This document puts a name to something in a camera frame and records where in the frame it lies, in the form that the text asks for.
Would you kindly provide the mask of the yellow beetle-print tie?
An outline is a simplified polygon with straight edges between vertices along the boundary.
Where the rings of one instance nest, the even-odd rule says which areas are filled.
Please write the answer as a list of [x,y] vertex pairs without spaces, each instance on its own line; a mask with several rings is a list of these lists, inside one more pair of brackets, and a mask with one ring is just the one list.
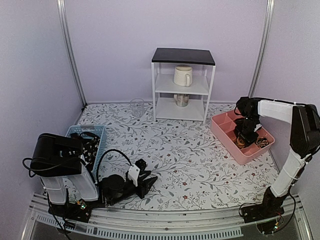
[[239,135],[236,140],[235,140],[235,145],[239,148],[239,149],[244,149],[250,146],[250,144],[248,143],[248,141],[243,138],[241,135]]

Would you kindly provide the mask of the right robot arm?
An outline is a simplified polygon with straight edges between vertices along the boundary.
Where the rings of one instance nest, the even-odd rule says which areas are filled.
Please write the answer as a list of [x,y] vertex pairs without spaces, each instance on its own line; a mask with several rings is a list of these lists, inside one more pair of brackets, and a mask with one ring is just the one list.
[[288,157],[277,179],[265,191],[258,208],[262,218],[269,218],[283,204],[305,166],[320,150],[320,116],[313,104],[247,96],[242,96],[236,102],[234,113],[243,116],[242,124],[235,129],[246,143],[257,140],[260,117],[290,124]]

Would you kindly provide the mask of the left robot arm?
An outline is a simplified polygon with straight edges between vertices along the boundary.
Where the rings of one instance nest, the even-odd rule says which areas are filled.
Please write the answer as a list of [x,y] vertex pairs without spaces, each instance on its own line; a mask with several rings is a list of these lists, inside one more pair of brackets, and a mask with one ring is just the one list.
[[128,159],[117,149],[102,152],[102,143],[101,136],[88,131],[74,132],[69,137],[43,133],[37,139],[33,156],[28,159],[30,164],[23,164],[32,176],[40,177],[50,203],[63,217],[70,217],[75,211],[68,200],[64,178],[78,190],[81,200],[94,208],[113,206],[132,195],[143,199],[157,181],[146,169],[143,159],[130,163],[125,177],[118,174],[100,177],[99,168],[108,153],[118,153]]

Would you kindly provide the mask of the pink divided organizer tray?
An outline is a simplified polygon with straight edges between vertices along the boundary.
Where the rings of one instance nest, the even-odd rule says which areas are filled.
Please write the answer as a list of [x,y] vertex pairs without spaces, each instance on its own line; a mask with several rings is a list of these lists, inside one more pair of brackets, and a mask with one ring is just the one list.
[[242,149],[238,148],[235,144],[236,134],[234,132],[236,128],[236,119],[242,118],[241,115],[236,115],[233,110],[220,113],[211,117],[210,129],[216,138],[223,144],[227,151],[233,156],[233,158],[240,165],[245,165],[253,159],[266,153],[269,148],[274,144],[274,137],[265,129],[261,128],[257,130],[259,138],[266,138],[269,144],[264,147],[260,147],[253,143],[250,146]]

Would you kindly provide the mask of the floral table mat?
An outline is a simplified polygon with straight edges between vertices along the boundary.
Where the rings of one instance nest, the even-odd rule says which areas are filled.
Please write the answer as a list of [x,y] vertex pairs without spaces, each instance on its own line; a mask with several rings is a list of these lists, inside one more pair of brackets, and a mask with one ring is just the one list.
[[157,177],[144,198],[132,195],[117,209],[191,211],[258,203],[278,176],[269,153],[240,165],[213,135],[209,119],[154,120],[150,103],[141,118],[125,103],[91,104],[77,124],[105,127],[100,178],[124,176],[139,159]]

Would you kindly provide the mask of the black white-patterned tie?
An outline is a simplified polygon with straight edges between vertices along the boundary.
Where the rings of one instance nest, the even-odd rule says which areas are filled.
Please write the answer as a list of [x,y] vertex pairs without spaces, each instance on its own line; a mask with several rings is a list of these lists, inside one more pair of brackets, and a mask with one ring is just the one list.
[[82,153],[88,166],[93,167],[99,149],[100,137],[94,133],[85,131],[80,134],[74,132],[70,134],[72,139],[81,140]]

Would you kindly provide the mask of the clear glass cup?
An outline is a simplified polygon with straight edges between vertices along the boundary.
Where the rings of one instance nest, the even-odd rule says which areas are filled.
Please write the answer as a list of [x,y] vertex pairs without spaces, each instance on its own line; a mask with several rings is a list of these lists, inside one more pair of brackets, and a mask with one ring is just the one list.
[[134,98],[130,101],[130,107],[136,118],[141,118],[145,112],[145,102],[142,98]]

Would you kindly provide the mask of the white shelf with black top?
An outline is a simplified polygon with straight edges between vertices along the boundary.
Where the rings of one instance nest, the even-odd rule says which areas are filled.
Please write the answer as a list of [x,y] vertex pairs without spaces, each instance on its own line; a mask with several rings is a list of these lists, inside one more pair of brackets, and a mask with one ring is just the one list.
[[153,120],[204,123],[215,71],[209,50],[158,47],[151,59]]

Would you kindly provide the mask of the cream ceramic mug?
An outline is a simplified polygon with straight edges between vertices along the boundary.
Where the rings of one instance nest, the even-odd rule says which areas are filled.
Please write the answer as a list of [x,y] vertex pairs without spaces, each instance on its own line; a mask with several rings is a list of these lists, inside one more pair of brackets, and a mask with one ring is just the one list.
[[190,87],[193,82],[193,68],[189,65],[177,65],[174,69],[173,82],[182,87]]

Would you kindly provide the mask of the front aluminium rail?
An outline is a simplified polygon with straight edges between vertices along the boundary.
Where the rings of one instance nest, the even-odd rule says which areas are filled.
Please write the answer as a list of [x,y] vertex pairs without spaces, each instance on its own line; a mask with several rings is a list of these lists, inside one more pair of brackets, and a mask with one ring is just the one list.
[[245,222],[239,206],[230,208],[151,211],[96,208],[88,222],[71,221],[48,212],[47,198],[34,194],[22,227],[22,240],[313,240],[310,224],[298,196],[283,203],[279,232],[261,232],[273,218]]

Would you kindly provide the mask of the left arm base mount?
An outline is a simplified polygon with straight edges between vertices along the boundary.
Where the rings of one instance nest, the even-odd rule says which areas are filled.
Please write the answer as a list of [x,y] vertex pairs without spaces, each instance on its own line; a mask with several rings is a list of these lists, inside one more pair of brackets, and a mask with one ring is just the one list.
[[71,203],[67,201],[63,205],[49,202],[48,212],[66,220],[88,223],[91,217],[92,208],[83,200],[80,200],[77,203]]

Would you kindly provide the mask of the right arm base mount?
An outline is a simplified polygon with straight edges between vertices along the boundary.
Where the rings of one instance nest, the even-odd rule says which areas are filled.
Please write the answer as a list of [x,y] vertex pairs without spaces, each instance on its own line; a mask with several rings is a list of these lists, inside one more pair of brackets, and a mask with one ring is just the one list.
[[242,204],[239,208],[239,215],[244,219],[245,223],[265,220],[284,214],[283,203],[289,194],[276,197],[268,187],[263,195],[262,203],[245,206]]

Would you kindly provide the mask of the right aluminium frame post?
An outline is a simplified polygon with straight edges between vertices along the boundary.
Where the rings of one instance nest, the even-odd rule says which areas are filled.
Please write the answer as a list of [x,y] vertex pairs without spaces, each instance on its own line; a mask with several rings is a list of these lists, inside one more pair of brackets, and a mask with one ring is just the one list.
[[272,27],[274,7],[275,7],[275,0],[266,1],[266,8],[265,8],[265,14],[264,14],[262,35],[261,35],[260,45],[258,49],[258,55],[255,62],[255,67],[253,70],[253,75],[252,75],[251,83],[250,83],[248,94],[247,94],[249,98],[252,98],[254,96],[258,86],[259,79],[260,79],[263,61],[264,61],[268,40],[270,36],[270,31]]

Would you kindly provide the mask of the aluminium frame post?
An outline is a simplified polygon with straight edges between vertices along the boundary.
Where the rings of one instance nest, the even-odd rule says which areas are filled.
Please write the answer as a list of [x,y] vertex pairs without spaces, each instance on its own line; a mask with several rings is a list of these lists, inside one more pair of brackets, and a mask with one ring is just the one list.
[[264,61],[268,40],[270,36],[270,31],[272,27],[274,7],[275,7],[275,0],[266,1],[266,8],[265,8],[265,14],[264,14],[262,35],[261,35],[260,45],[258,49],[258,55],[255,62],[255,67],[253,70],[253,75],[252,75],[251,83],[250,83],[248,94],[247,94],[249,98],[252,98],[254,96],[258,86],[259,79],[260,79],[263,61]]
[[59,21],[60,21],[60,26],[62,30],[62,36],[64,40],[64,44],[66,47],[66,53],[68,57],[68,61],[70,64],[71,68],[71,73],[73,76],[73,80],[75,83],[75,87],[78,93],[78,96],[80,98],[82,107],[84,108],[88,103],[85,97],[85,92],[81,83],[77,63],[76,63],[76,58],[74,55],[73,51],[73,46],[72,46],[72,40],[71,40],[71,35],[70,35],[70,30],[68,26],[68,19],[67,19],[67,11],[66,11],[66,6],[65,6],[65,1],[64,0],[57,0],[57,10],[58,10],[58,15],[59,15]]

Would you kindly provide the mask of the left aluminium frame post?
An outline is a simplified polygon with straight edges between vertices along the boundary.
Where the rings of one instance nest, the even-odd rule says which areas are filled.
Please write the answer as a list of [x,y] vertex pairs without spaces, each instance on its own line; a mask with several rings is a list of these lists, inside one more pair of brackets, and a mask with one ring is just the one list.
[[62,30],[62,36],[64,40],[64,44],[66,47],[66,53],[68,57],[68,61],[70,64],[71,68],[71,73],[73,76],[73,80],[75,83],[75,87],[78,93],[78,96],[80,98],[82,107],[84,108],[88,103],[85,97],[85,92],[81,83],[77,63],[76,63],[76,58],[74,55],[73,51],[73,46],[72,46],[72,40],[71,40],[71,35],[70,35],[70,30],[68,26],[68,19],[67,19],[67,11],[66,11],[66,6],[65,6],[65,1],[64,0],[57,0],[57,10],[58,10],[58,15],[59,15],[59,21],[60,21],[60,26]]

